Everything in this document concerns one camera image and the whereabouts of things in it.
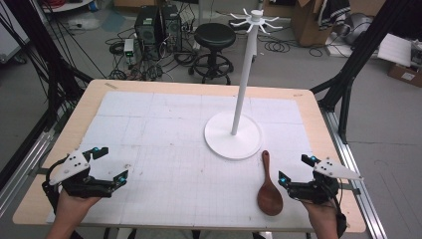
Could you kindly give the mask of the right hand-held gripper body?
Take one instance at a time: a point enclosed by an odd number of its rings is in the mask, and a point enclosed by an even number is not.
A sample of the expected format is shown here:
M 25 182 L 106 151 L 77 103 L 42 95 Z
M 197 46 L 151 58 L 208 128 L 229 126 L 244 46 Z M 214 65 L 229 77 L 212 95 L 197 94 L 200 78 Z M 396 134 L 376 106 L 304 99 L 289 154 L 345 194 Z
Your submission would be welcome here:
M 310 200 L 315 204 L 323 204 L 334 199 L 339 190 L 337 180 L 341 179 L 362 179 L 357 174 L 342 164 L 329 158 L 320 160 L 313 169 L 314 179 L 309 182 L 291 182 L 287 189 L 291 198 Z

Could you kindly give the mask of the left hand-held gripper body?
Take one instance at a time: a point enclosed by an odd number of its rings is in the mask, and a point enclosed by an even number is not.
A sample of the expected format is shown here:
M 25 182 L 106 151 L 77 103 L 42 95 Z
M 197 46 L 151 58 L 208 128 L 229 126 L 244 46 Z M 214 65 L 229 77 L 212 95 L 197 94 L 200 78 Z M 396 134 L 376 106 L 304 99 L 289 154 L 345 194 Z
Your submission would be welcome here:
M 95 179 L 90 176 L 90 170 L 83 151 L 74 150 L 49 168 L 48 185 L 62 185 L 70 196 L 111 197 L 112 181 Z

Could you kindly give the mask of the brown wooden spoon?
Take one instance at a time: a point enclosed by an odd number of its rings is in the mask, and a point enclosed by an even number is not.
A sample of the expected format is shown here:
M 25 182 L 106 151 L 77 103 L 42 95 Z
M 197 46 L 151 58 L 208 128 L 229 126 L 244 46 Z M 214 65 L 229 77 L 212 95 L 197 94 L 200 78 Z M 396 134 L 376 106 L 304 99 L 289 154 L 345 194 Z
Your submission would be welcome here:
M 267 150 L 262 152 L 264 166 L 264 182 L 257 195 L 258 206 L 261 211 L 269 216 L 280 214 L 284 207 L 283 197 L 274 185 L 270 175 L 270 154 Z

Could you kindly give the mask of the white hook rack stand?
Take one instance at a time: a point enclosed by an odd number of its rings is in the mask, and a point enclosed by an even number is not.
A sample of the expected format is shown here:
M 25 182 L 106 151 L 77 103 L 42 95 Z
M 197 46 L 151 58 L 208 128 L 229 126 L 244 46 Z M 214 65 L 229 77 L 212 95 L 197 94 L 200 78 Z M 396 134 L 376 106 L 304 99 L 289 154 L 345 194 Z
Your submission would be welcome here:
M 232 14 L 233 18 L 240 20 L 240 23 L 232 23 L 232 26 L 249 25 L 235 110 L 215 115 L 206 123 L 204 128 L 205 141 L 210 149 L 216 154 L 232 160 L 245 159 L 254 155 L 263 143 L 261 128 L 252 118 L 243 115 L 242 109 L 252 62 L 257 55 L 258 32 L 262 31 L 267 34 L 264 26 L 267 25 L 275 29 L 272 22 L 278 20 L 278 17 L 266 19 L 263 10 L 251 10 L 248 12 L 244 9 L 244 14 L 244 17 L 237 17 Z

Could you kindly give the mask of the person's left hand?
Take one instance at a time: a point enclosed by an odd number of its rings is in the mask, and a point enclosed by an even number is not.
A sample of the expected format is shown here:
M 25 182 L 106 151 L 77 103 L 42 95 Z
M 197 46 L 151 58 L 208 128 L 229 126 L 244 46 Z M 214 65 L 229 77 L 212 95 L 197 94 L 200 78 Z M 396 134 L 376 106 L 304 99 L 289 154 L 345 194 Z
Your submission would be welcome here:
M 63 231 L 74 230 L 100 200 L 99 197 L 70 196 L 66 190 L 63 190 L 60 193 L 54 225 Z

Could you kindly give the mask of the person's right hand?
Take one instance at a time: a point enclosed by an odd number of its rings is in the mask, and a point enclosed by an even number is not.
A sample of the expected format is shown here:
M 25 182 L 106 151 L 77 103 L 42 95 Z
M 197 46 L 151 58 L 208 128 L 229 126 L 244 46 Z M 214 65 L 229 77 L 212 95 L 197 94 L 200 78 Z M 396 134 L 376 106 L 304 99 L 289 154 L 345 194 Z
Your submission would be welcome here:
M 309 220 L 314 231 L 335 231 L 336 210 L 331 206 L 317 205 L 309 201 L 302 200 L 302 204 L 308 212 Z

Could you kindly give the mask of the white grid mat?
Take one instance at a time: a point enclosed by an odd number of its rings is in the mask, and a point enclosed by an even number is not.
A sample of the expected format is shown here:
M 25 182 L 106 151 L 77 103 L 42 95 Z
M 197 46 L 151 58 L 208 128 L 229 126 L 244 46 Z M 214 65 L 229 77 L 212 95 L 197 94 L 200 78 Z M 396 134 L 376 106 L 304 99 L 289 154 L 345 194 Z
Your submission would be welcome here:
M 107 93 L 79 148 L 107 147 L 91 174 L 126 185 L 96 204 L 94 225 L 305 231 L 308 214 L 286 197 L 276 216 L 264 214 L 257 194 L 265 170 L 261 154 L 230 160 L 207 145 L 204 127 L 231 111 L 232 97 Z

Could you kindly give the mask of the small grey power box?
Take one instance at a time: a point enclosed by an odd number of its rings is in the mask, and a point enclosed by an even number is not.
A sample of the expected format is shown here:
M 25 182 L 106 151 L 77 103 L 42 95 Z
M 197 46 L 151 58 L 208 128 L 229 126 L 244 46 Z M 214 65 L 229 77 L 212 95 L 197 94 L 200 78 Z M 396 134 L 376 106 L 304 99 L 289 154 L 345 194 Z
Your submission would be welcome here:
M 133 39 L 124 40 L 123 52 L 127 57 L 131 58 L 134 56 L 134 40 Z

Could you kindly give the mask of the small cardboard box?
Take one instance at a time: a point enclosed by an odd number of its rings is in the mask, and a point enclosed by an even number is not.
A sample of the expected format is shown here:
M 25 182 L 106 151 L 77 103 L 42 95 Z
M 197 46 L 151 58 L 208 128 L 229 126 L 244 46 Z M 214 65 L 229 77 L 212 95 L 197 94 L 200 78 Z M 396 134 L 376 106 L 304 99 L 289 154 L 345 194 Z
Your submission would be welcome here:
M 414 71 L 411 68 L 393 64 L 388 71 L 388 76 L 412 86 L 422 88 L 422 71 Z

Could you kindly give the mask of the black computer tower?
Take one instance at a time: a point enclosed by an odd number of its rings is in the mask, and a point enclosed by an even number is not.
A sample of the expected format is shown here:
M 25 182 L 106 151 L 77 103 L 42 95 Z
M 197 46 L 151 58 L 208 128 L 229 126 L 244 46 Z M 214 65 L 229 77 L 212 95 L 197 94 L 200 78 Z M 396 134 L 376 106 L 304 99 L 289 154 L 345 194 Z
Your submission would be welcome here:
M 141 6 L 134 24 L 137 39 L 143 47 L 158 49 L 163 40 L 160 9 L 155 5 Z
M 180 52 L 181 43 L 181 18 L 175 5 L 165 5 L 161 8 L 164 41 L 171 52 Z

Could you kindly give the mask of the white foam sheet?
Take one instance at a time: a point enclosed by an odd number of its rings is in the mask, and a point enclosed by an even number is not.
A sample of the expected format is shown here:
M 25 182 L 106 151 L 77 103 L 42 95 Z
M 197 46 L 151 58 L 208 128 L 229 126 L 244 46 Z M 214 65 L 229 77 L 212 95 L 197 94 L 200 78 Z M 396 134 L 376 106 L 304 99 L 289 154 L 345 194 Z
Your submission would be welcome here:
M 379 45 L 377 57 L 405 67 L 411 65 L 411 42 L 387 34 Z

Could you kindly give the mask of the large cardboard box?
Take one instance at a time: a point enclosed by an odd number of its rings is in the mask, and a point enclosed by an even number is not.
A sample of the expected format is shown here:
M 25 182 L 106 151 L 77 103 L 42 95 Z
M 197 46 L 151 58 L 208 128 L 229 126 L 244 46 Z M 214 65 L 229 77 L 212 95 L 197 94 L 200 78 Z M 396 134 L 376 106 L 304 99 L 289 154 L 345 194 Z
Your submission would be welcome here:
M 322 46 L 331 28 L 320 30 L 317 17 L 324 0 L 296 0 L 291 27 L 297 42 L 303 47 Z

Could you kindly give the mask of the grey round bag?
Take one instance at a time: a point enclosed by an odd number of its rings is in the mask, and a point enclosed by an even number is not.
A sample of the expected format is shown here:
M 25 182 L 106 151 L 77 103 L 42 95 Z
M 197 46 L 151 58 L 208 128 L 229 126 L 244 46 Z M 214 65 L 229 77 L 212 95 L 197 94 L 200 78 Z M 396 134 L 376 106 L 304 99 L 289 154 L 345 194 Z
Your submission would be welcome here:
M 364 33 L 372 23 L 372 19 L 362 13 L 353 13 L 346 17 L 344 24 L 347 28 L 343 40 L 352 45 L 357 38 Z

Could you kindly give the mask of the striped dark cloth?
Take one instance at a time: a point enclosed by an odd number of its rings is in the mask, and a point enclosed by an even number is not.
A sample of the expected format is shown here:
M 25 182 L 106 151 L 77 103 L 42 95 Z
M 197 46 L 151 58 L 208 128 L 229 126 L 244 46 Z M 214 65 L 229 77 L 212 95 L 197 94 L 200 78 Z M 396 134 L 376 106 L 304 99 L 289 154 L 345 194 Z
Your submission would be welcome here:
M 349 0 L 323 0 L 317 17 L 318 29 L 322 31 L 343 24 L 349 12 Z

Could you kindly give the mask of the black round stool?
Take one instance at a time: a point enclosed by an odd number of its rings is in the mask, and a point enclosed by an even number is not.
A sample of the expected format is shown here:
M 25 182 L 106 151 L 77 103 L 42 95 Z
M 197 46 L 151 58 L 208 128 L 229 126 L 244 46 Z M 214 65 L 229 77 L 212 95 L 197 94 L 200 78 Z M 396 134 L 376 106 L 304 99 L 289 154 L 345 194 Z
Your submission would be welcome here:
M 194 33 L 194 40 L 209 50 L 208 54 L 197 57 L 188 69 L 189 75 L 197 73 L 202 77 L 202 83 L 216 78 L 225 78 L 230 85 L 229 74 L 234 71 L 232 62 L 222 56 L 224 49 L 232 46 L 236 40 L 234 30 L 221 23 L 206 23 L 200 25 Z

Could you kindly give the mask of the aluminium rail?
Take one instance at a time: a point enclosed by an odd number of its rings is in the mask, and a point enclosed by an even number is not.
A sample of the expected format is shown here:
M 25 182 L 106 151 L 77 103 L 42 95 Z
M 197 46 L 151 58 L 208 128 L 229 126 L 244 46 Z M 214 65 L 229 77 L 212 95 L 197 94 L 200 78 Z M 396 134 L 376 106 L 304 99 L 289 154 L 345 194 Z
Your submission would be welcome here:
M 13 203 L 14 198 L 31 175 L 33 169 L 37 167 L 38 163 L 46 155 L 54 138 L 55 134 L 53 132 L 42 131 L 36 139 L 31 140 L 29 149 L 23 153 L 22 161 L 0 190 L 0 218 Z
M 348 143 L 344 142 L 341 139 L 340 134 L 337 132 L 339 120 L 337 119 L 335 113 L 329 113 L 325 110 L 321 110 L 321 115 L 331 135 L 341 164 L 351 171 L 359 174 L 360 171 Z M 349 182 L 370 238 L 388 239 L 364 181 L 362 179 L 350 179 Z

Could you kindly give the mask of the black metal frame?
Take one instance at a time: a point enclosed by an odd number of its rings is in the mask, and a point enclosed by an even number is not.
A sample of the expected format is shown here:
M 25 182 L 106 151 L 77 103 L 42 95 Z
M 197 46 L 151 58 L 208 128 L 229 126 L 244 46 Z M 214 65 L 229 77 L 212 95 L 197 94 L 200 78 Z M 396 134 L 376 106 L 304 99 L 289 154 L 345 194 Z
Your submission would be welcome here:
M 333 113 L 336 104 L 341 102 L 337 133 L 345 144 L 347 144 L 346 130 L 353 82 L 407 6 L 414 1 L 386 0 L 341 70 L 330 80 L 311 88 L 313 94 L 326 90 L 324 97 L 317 103 L 328 113 Z
M 23 43 L 23 40 L 12 29 L 11 25 L 0 18 L 0 23 L 30 58 L 38 77 L 47 83 L 48 108 L 0 171 L 0 191 L 11 180 L 12 175 L 23 162 L 24 156 L 32 147 L 35 139 L 45 129 L 50 129 L 53 126 L 53 123 L 57 120 L 59 106 L 64 102 L 75 102 L 81 98 L 84 90 L 78 84 L 77 79 L 82 80 L 84 83 L 90 83 L 93 80 L 92 77 L 72 66 L 64 59 L 30 0 L 3 0 L 3 2 L 26 33 L 43 61 L 43 64 L 41 64 L 40 60 L 34 56 L 30 47 Z

